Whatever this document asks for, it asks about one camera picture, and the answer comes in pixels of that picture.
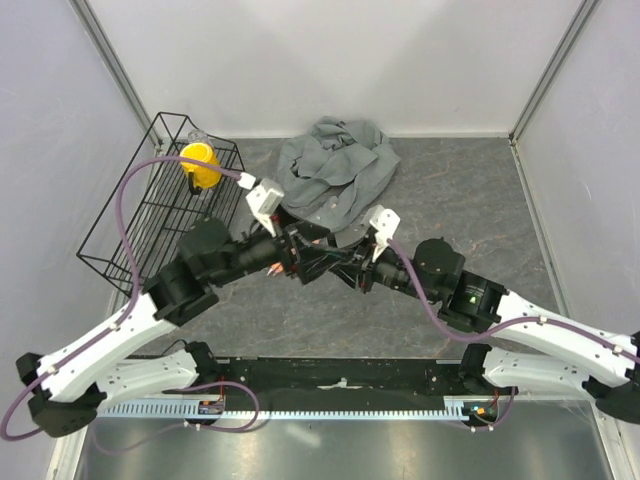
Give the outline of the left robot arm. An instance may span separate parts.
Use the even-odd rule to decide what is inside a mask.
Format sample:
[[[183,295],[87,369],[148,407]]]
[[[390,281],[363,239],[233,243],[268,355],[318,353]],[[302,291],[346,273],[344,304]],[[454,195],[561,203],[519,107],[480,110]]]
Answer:
[[[326,227],[270,215],[267,224],[240,240],[217,218],[196,223],[177,254],[146,282],[136,281],[130,300],[72,344],[48,354],[26,353],[16,362],[37,432],[52,438],[92,423],[99,412],[145,394],[237,389],[255,408],[257,395],[223,374],[203,342],[177,353],[126,360],[140,347],[184,326],[219,301],[215,288],[280,264],[309,282],[348,259]]]

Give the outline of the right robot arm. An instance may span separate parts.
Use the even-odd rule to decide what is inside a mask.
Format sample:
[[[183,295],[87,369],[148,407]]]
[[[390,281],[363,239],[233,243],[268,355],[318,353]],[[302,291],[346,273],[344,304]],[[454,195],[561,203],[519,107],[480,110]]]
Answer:
[[[442,238],[407,256],[372,229],[338,252],[338,268],[354,268],[357,286],[379,283],[419,299],[445,336],[466,344],[457,371],[465,391],[567,390],[617,420],[638,423],[638,335],[589,327],[467,271],[464,256]]]

